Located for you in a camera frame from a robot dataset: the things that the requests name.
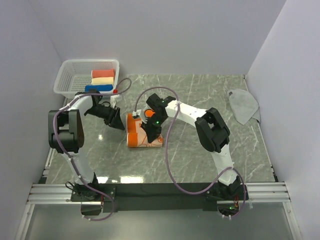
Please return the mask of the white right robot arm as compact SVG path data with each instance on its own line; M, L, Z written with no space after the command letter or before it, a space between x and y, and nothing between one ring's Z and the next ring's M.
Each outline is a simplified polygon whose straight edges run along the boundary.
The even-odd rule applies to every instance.
M153 111L153 115L142 115L141 128L145 131L147 141L152 143L162 133L162 123L168 118L181 120L196 129L201 146L210 152L218 176L207 188L190 192L178 185L169 166L168 157L165 157L167 172L173 184L182 192L189 195L199 195L211 190L213 186L219 187L217 195L226 200L232 199L238 193L238 188L244 187L243 180L234 169L231 158L229 142L230 130L219 111L212 107L208 110L196 108L179 102L176 98L168 96L165 99L157 94L152 94L146 100L146 104Z

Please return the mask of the orange cartoon towel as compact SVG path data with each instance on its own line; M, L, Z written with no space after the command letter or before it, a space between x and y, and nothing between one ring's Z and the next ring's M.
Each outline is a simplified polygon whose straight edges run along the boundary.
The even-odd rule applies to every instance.
M132 113L126 115L126 146L128 148L160 148L163 146L163 137L160 135L149 143L146 132L141 128L142 120L133 118Z

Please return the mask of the grey towel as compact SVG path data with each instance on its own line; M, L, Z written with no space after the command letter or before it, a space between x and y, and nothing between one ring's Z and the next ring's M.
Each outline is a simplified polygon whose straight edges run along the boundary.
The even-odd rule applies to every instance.
M229 104L235 119L245 125L250 119L261 123L260 106L256 99L246 90L232 89L227 92Z

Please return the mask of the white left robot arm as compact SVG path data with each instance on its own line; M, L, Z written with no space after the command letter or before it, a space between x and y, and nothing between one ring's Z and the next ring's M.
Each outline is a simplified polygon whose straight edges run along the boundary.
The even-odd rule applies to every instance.
M66 106L48 113L49 146L63 155L71 168L75 176L73 191L89 201L97 200L104 193L82 152L85 142L82 118L91 115L102 119L104 124L111 128L125 130L120 108L111 104L101 104L104 96L97 90L79 92Z

